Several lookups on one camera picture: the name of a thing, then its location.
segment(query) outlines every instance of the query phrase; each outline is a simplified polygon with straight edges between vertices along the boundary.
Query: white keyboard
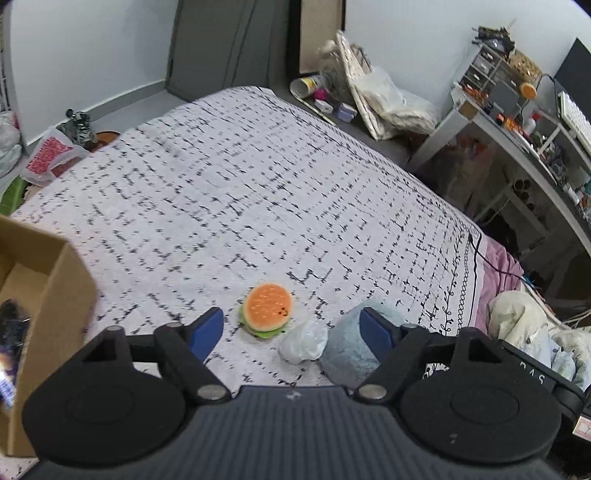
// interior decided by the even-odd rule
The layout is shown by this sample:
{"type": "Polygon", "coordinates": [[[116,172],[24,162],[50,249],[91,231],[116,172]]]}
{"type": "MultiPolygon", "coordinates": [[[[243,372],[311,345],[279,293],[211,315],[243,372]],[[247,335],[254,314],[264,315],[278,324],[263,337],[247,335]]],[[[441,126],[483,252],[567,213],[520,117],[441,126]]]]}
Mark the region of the white keyboard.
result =
{"type": "Polygon", "coordinates": [[[591,124],[566,92],[560,92],[560,113],[562,120],[577,134],[577,138],[587,153],[591,155],[591,124]]]}

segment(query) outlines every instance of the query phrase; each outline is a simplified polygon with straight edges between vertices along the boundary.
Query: computer monitor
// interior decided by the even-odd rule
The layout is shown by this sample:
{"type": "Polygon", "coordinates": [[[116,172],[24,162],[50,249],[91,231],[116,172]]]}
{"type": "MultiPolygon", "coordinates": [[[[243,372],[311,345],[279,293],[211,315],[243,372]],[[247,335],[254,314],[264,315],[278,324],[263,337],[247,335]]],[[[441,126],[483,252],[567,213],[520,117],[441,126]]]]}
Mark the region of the computer monitor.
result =
{"type": "Polygon", "coordinates": [[[578,38],[562,62],[556,81],[591,121],[591,52],[578,38]]]}

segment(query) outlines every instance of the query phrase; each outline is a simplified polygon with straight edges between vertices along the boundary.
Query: metal screw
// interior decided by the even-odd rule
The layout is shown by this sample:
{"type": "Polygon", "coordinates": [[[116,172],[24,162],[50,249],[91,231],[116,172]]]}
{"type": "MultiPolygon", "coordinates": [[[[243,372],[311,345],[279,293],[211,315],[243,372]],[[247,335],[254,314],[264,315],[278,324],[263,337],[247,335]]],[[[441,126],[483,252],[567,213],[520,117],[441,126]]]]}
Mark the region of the metal screw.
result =
{"type": "Polygon", "coordinates": [[[197,395],[205,400],[220,400],[226,395],[226,388],[221,385],[204,385],[199,387],[197,395]]]}
{"type": "Polygon", "coordinates": [[[381,400],[387,394],[388,390],[386,390],[382,385],[375,385],[373,383],[363,385],[359,389],[359,395],[361,395],[363,398],[367,398],[368,400],[381,400]]]}

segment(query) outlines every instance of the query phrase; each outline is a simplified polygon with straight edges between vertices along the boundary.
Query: laundry pile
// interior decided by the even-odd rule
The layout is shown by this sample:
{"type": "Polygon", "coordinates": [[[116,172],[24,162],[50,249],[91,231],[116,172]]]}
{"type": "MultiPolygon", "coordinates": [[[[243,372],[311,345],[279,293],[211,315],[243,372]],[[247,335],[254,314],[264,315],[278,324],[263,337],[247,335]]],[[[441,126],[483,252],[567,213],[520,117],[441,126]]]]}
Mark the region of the laundry pile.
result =
{"type": "Polygon", "coordinates": [[[510,343],[572,381],[591,385],[591,333],[551,322],[539,303],[524,291],[506,291],[490,303],[491,337],[510,343]]]}

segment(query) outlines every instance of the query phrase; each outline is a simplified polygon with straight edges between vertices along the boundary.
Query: small box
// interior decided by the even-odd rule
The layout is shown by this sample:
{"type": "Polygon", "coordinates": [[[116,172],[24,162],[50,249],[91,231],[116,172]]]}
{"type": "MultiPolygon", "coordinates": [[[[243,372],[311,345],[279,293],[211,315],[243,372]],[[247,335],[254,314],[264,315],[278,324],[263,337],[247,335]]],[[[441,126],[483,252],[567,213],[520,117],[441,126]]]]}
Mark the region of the small box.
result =
{"type": "Polygon", "coordinates": [[[335,112],[336,118],[347,123],[350,123],[355,118],[355,115],[357,115],[357,110],[346,103],[341,103],[335,112]]]}
{"type": "Polygon", "coordinates": [[[10,456],[35,456],[22,427],[23,404],[84,344],[97,288],[66,239],[0,216],[0,304],[8,299],[31,320],[14,406],[0,407],[0,450],[10,456]]]}

